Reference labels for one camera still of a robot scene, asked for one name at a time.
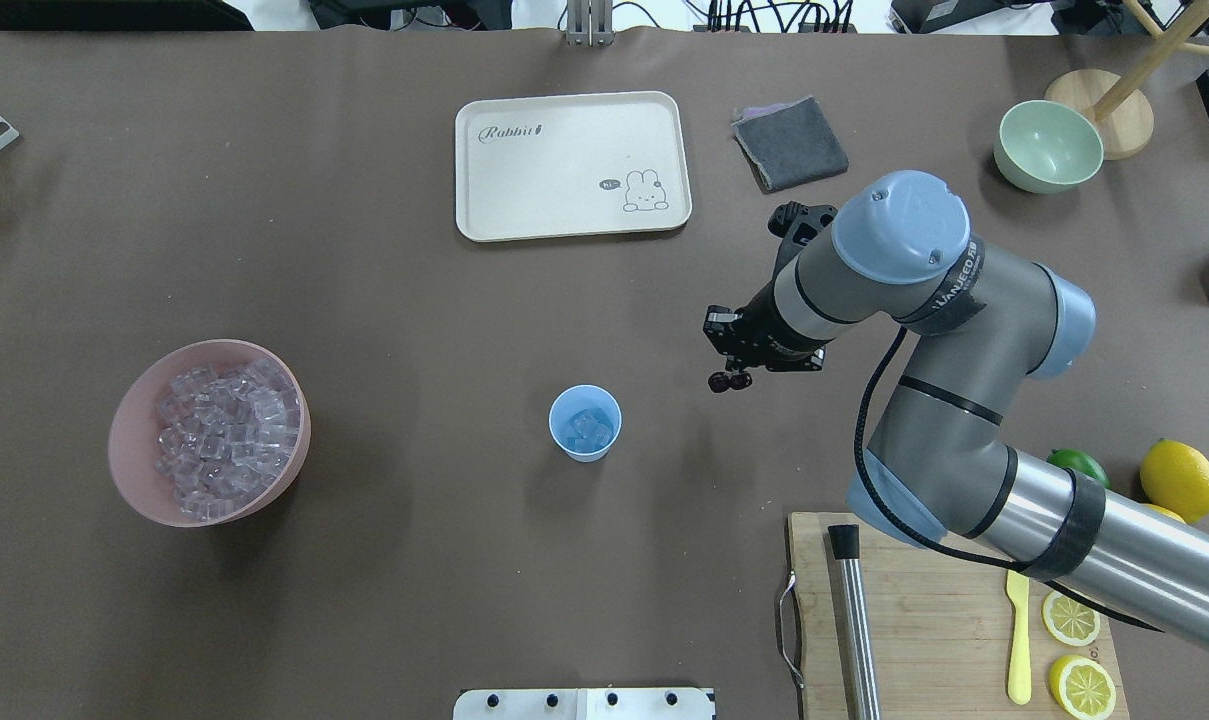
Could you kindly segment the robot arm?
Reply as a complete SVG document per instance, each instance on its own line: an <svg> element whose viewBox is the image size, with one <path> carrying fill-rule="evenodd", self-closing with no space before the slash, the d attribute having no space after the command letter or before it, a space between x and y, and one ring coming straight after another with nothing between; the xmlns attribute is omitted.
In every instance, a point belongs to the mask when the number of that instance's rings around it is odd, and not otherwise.
<svg viewBox="0 0 1209 720"><path fill-rule="evenodd" d="M941 178L896 170L841 208L791 202L769 223L773 277L750 304L712 304L702 331L750 370L816 372L825 346L883 313L918 342L872 434L854 430L848 505L887 536L942 551L947 534L1121 623L1209 651L1209 536L1078 471L1000 441L1020 383L1066 372L1097 331L1087 292L973 233Z"/></svg>

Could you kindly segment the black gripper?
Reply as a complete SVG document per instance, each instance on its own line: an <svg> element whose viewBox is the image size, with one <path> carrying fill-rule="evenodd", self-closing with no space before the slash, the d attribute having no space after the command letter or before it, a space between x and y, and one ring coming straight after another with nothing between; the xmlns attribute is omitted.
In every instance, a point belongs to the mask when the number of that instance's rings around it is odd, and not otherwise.
<svg viewBox="0 0 1209 720"><path fill-rule="evenodd" d="M706 307L702 333L721 358L729 358L729 372L764 368L773 373L820 372L825 347L783 320L773 284L737 310Z"/></svg>

